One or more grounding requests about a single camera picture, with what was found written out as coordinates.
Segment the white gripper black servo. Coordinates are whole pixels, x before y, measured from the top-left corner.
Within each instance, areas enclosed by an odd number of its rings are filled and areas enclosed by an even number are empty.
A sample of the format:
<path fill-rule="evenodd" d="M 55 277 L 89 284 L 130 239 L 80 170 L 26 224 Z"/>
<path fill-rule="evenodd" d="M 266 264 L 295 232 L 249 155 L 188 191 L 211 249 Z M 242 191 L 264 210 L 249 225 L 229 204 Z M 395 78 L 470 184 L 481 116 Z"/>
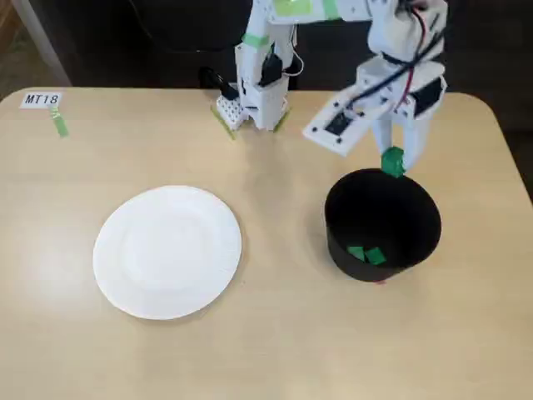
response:
<path fill-rule="evenodd" d="M 398 66 L 379 56 L 365 61 L 356 70 L 356 92 L 362 93 L 382 83 L 398 70 Z M 446 91 L 444 72 L 445 67 L 438 62 L 422 62 L 414 72 L 406 72 L 377 93 L 355 103 L 355 119 L 376 119 L 371 128 L 380 155 L 392 147 L 392 120 L 381 116 L 388 114 L 395 122 L 401 122 L 404 170 L 412 169 L 426 148 L 431 120 L 423 117 L 433 113 L 441 103 Z"/>

